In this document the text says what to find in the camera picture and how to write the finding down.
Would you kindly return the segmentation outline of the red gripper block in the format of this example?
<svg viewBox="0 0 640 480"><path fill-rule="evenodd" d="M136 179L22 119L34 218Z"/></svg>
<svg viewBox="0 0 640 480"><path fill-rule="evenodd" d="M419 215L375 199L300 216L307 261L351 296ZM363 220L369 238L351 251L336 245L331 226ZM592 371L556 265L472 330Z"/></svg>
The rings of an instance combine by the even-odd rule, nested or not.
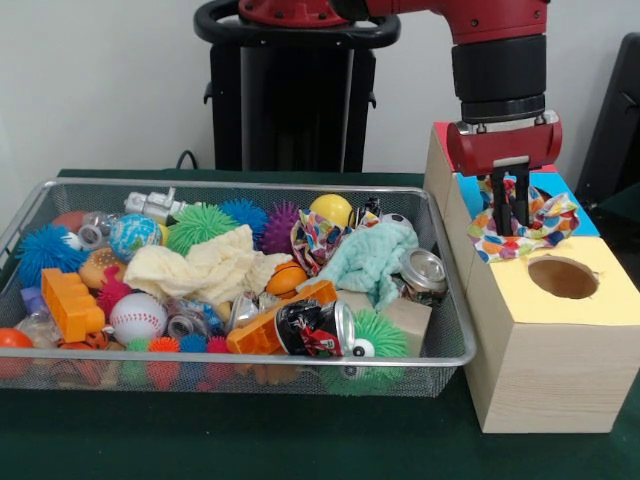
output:
<svg viewBox="0 0 640 480"><path fill-rule="evenodd" d="M526 128L463 133L454 123L446 130L446 145L454 169L465 176L488 175L499 166L525 163L530 170L553 164L559 156L563 129L560 121ZM514 167L513 213L522 226L529 225L529 169ZM499 236L512 235L511 209L504 172L493 172L493 219Z"/></svg>

